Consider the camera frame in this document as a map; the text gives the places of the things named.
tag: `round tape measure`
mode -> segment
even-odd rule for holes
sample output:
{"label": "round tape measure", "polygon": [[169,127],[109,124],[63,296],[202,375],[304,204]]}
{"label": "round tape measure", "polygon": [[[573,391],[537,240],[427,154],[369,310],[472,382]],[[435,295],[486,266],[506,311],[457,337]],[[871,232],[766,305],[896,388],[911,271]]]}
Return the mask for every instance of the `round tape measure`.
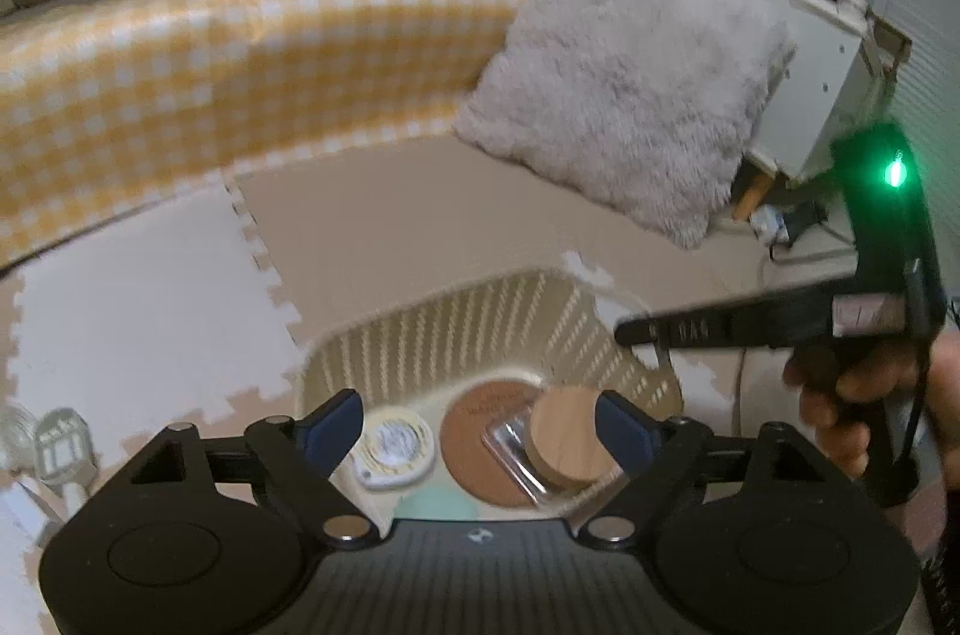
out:
{"label": "round tape measure", "polygon": [[392,489],[420,480],[437,457],[433,430],[412,410],[380,408],[364,416],[352,453],[353,471],[367,489]]}

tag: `finger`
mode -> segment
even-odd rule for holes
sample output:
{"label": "finger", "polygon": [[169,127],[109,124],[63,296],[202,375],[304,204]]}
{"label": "finger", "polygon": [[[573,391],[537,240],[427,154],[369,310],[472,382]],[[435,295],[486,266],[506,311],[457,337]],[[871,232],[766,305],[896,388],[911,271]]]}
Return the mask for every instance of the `finger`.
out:
{"label": "finger", "polygon": [[856,459],[870,447],[870,427],[857,423],[817,429],[817,445],[832,459]]}
{"label": "finger", "polygon": [[800,420],[811,427],[832,427],[839,415],[833,398],[820,391],[805,388],[800,392]]}
{"label": "finger", "polygon": [[784,384],[787,386],[803,386],[814,375],[831,376],[835,378],[839,373],[836,356],[826,345],[808,345],[793,352],[789,362],[784,367]]}
{"label": "finger", "polygon": [[960,448],[944,453],[944,486],[949,492],[960,492]]}
{"label": "finger", "polygon": [[784,385],[788,388],[800,388],[806,382],[806,371],[803,364],[797,357],[790,357],[789,362],[784,367]]}
{"label": "finger", "polygon": [[848,369],[837,381],[837,394],[851,403],[872,403],[896,386],[917,381],[917,360],[910,342],[880,343],[865,360]]}
{"label": "finger", "polygon": [[870,457],[866,453],[859,456],[850,456],[845,459],[833,459],[834,464],[839,467],[845,475],[857,478],[863,477],[867,472],[867,465],[870,463]]}

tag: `cork coaster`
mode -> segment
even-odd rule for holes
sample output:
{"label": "cork coaster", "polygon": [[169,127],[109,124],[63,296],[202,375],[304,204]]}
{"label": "cork coaster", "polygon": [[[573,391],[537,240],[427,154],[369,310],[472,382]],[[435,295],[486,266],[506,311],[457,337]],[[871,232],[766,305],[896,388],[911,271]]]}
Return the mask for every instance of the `cork coaster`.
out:
{"label": "cork coaster", "polygon": [[523,449],[536,471],[551,483],[582,489],[613,471],[616,462],[597,439],[593,420],[599,396],[596,389],[562,386],[534,403]]}
{"label": "cork coaster", "polygon": [[491,381],[450,405],[440,425],[440,452],[453,480],[477,499],[499,507],[530,507],[530,498],[483,443],[494,419],[529,405],[539,389],[523,381]]}

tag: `human hand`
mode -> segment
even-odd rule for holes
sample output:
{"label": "human hand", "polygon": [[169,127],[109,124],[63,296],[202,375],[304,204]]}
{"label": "human hand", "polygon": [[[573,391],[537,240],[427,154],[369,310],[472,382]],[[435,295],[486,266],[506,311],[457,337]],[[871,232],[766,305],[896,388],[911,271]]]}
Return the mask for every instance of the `human hand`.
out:
{"label": "human hand", "polygon": [[[867,424],[839,423],[837,398],[808,386],[818,368],[837,369],[829,348],[798,349],[784,367],[784,383],[802,387],[800,419],[817,432],[817,445],[847,475],[860,477],[867,469],[870,429]],[[872,403],[896,387],[917,384],[914,343],[883,342],[865,360],[837,379],[837,396],[847,403]],[[937,430],[943,458],[944,483],[960,490],[960,334],[944,330],[930,349],[926,408]]]}

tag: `cable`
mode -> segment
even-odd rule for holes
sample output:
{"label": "cable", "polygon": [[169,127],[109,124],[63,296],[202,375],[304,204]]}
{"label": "cable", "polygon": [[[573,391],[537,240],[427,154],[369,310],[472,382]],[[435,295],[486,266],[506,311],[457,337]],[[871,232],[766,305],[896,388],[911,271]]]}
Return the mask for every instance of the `cable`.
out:
{"label": "cable", "polygon": [[771,263],[776,264],[777,266],[785,267],[792,266],[795,264],[815,264],[818,261],[827,261],[830,258],[840,258],[841,256],[855,256],[855,248],[842,248],[841,250],[834,251],[824,251],[824,253],[811,253],[810,256],[794,256],[793,258],[776,258],[774,256],[774,248],[776,247],[776,242],[770,246],[770,250],[767,251],[768,256],[770,256]]}
{"label": "cable", "polygon": [[851,248],[853,248],[853,246],[856,245],[856,242],[853,241],[853,237],[848,237],[846,236],[846,234],[841,234],[840,232],[837,232],[837,229],[834,229],[833,227],[829,227],[823,221],[819,222],[818,226],[820,226],[820,228],[824,232],[827,232],[827,234],[829,234],[831,237],[833,237],[833,239],[837,240],[838,242],[842,242],[844,245],[850,245]]}
{"label": "cable", "polygon": [[947,313],[952,318],[953,325],[960,328],[960,308],[957,307],[957,303],[953,299],[947,301]]}
{"label": "cable", "polygon": [[930,341],[920,340],[917,343],[917,390],[913,396],[913,406],[910,408],[910,419],[906,424],[904,433],[904,446],[901,448],[901,455],[896,461],[898,464],[906,461],[913,451],[913,441],[917,437],[917,427],[920,425],[920,417],[923,416],[923,405],[926,403],[926,383],[930,373]]}
{"label": "cable", "polygon": [[957,595],[960,583],[952,579],[956,571],[950,569],[948,552],[947,534],[935,555],[920,569],[920,582],[935,635],[957,635],[957,627],[960,627],[960,597]]}
{"label": "cable", "polygon": [[743,369],[747,364],[747,349],[740,349],[733,378],[733,436],[743,437]]}

